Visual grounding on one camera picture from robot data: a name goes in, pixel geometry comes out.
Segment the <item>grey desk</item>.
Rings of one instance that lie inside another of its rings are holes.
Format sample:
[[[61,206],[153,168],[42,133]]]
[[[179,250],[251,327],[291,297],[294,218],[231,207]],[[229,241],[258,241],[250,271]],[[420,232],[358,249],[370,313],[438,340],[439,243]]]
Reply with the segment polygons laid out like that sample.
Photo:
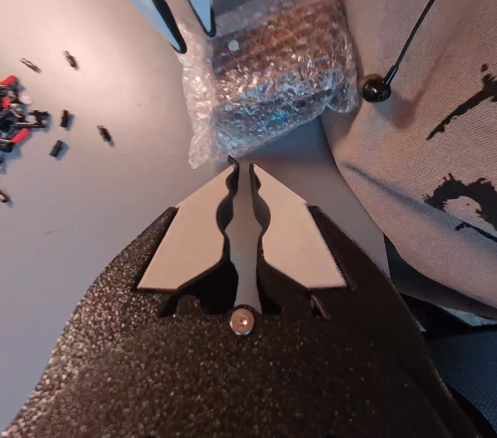
[[[190,167],[181,64],[128,0],[1,0],[1,79],[10,74],[53,124],[6,155],[1,173],[11,198],[1,203],[1,430],[95,278],[226,166]],[[68,145],[60,159],[49,155],[57,140]]]

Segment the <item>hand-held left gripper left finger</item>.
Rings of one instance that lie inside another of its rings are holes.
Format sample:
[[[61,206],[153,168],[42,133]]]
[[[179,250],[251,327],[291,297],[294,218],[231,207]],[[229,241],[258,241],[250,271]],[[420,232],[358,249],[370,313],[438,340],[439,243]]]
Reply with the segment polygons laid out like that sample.
[[[137,283],[137,291],[167,295],[160,316],[179,313],[180,301],[193,297],[206,315],[231,311],[237,297],[239,276],[231,262],[226,230],[233,220],[233,199],[239,185],[239,163],[171,207],[167,230]]]

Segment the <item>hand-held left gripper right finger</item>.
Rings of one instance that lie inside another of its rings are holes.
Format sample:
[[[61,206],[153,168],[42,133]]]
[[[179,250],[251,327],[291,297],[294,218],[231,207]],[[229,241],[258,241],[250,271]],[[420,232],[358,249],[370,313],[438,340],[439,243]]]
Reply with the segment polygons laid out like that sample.
[[[310,316],[316,292],[347,288],[308,203],[257,164],[252,206],[261,226],[257,285],[264,313]]]

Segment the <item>pile of small building pieces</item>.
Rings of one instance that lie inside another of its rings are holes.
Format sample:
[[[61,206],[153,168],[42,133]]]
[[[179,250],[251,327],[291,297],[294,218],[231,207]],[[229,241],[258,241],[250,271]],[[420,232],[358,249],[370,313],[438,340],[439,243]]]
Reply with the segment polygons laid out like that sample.
[[[23,144],[35,130],[48,128],[51,115],[47,111],[32,110],[16,75],[1,81],[1,171],[5,156]]]

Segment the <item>person's beige hoodie torso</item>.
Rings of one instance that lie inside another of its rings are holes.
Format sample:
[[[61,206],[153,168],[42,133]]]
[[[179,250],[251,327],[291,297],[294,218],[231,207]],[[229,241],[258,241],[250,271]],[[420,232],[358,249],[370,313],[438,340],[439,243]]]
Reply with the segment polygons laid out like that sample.
[[[429,0],[342,0],[364,75],[384,75]],[[335,162],[417,273],[406,292],[496,317],[496,0],[436,0],[391,97],[323,123]]]

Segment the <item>dark chair seat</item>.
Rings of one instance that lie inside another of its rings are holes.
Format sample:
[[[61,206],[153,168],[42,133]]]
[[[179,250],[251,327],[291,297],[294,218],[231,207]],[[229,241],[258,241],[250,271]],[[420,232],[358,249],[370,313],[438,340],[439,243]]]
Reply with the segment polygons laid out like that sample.
[[[425,277],[384,236],[390,277],[436,369],[483,437],[496,437],[496,309]]]

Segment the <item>black perforated building block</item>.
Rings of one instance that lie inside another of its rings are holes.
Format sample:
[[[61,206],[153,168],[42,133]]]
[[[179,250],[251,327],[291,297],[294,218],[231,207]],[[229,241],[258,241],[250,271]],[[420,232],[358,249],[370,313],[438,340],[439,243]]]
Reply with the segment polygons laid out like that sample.
[[[313,0],[216,38],[212,126],[220,146],[250,150],[357,106],[356,64],[338,3]]]

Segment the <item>clear bubble wrap sheet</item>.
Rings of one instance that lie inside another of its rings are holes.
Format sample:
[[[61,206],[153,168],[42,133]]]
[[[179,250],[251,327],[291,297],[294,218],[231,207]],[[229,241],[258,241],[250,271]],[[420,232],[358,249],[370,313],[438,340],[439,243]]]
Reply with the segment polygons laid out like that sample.
[[[189,163],[192,168],[202,166],[209,161],[219,161],[225,157],[243,157],[246,154],[275,141],[254,147],[250,150],[226,150],[216,140],[212,126],[212,111],[217,97],[212,69],[213,44],[216,38],[256,26],[266,16],[288,8],[306,5],[313,0],[251,0],[238,8],[225,12],[215,18],[216,35],[212,38],[201,33],[200,28],[191,21],[180,25],[180,30],[187,43],[188,50],[179,57],[182,63],[182,84],[189,118],[192,124],[193,137],[190,142]],[[338,3],[340,0],[327,0]],[[353,42],[349,35],[355,60]],[[357,92],[356,64],[356,94],[357,106],[360,104]]]

